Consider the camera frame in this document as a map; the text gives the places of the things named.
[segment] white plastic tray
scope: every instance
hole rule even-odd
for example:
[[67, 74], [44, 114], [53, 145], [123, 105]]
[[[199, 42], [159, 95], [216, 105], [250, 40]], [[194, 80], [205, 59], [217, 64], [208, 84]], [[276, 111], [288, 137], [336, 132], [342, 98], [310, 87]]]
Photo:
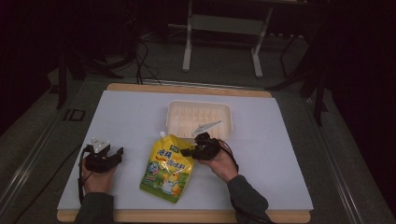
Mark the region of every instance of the white plastic tray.
[[226, 140], [233, 130], [231, 110], [228, 105], [194, 101], [173, 101], [168, 108], [166, 126], [168, 133], [180, 138], [189, 139], [195, 137], [192, 133], [199, 125], [217, 122], [219, 120], [222, 123], [207, 132], [211, 138]]

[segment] gray sleeve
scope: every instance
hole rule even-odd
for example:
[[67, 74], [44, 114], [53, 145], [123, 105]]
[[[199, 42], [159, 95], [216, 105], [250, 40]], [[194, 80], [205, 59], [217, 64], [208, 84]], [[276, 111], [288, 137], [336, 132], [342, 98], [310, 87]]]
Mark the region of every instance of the gray sleeve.
[[74, 223], [113, 224], [114, 197], [106, 193], [85, 195]]
[[[257, 190], [251, 187], [244, 176], [236, 176], [227, 183], [227, 187], [234, 206], [262, 220], [271, 220], [265, 213], [265, 210], [268, 208], [267, 200]], [[238, 211], [235, 211], [235, 217], [240, 224], [265, 223], [250, 218]]]

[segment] floor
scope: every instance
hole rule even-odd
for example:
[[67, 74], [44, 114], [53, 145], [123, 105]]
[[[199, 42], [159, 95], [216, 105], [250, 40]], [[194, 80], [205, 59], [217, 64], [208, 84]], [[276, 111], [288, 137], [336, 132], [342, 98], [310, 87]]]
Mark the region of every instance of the floor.
[[[175, 28], [167, 41], [155, 34], [143, 36], [138, 55], [143, 58], [147, 53], [141, 67], [144, 83], [264, 91], [285, 80], [279, 54], [288, 39], [268, 36], [264, 40], [260, 53], [264, 78], [257, 79], [248, 46], [251, 36], [226, 36], [213, 41], [209, 38], [212, 35], [194, 33], [189, 73], [181, 71], [185, 47], [182, 28]], [[298, 64], [306, 48], [301, 38], [290, 47], [284, 58], [288, 72]], [[68, 77], [68, 96], [62, 109], [56, 109], [57, 94], [46, 92], [1, 136], [0, 176], [4, 181], [0, 190], [4, 193], [0, 222], [60, 223], [57, 205], [77, 158], [75, 150], [90, 127], [101, 93], [112, 82], [135, 83], [137, 66], [132, 63], [115, 69], [123, 80], [104, 77], [90, 68], [87, 71], [84, 80]], [[57, 83], [57, 70], [49, 74], [49, 79]], [[301, 85], [296, 83], [272, 94], [314, 203], [309, 223], [396, 223], [332, 101], [332, 93], [325, 92], [327, 111], [321, 114], [323, 126], [319, 127], [312, 116], [313, 99], [299, 95]], [[86, 111], [84, 120], [67, 119], [68, 109]]]

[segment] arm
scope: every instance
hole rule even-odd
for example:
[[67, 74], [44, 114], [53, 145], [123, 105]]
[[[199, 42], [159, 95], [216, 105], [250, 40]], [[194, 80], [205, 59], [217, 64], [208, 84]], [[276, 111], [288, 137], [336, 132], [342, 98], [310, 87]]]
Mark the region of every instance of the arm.
[[85, 197], [76, 216], [74, 223], [99, 223], [109, 224], [113, 221], [114, 197], [108, 193], [111, 190], [111, 182], [117, 167], [104, 174], [93, 173], [82, 162], [82, 176], [85, 180]]
[[[209, 166], [212, 172], [227, 184], [238, 223], [265, 223], [265, 220], [268, 220], [267, 223], [271, 223], [271, 219], [265, 214], [265, 210], [268, 208], [267, 200], [251, 187], [244, 176], [238, 174], [235, 163], [228, 153], [221, 150], [214, 159], [198, 162]], [[260, 222], [255, 218], [248, 217], [240, 209], [263, 221]]]

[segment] seasoning packet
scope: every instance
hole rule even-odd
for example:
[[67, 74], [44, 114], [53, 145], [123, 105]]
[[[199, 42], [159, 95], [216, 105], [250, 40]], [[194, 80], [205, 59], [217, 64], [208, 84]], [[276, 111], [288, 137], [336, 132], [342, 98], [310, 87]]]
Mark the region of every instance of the seasoning packet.
[[161, 132], [148, 158], [139, 188], [171, 203], [177, 203], [186, 188], [194, 160], [183, 157], [180, 150], [193, 145], [173, 134]]

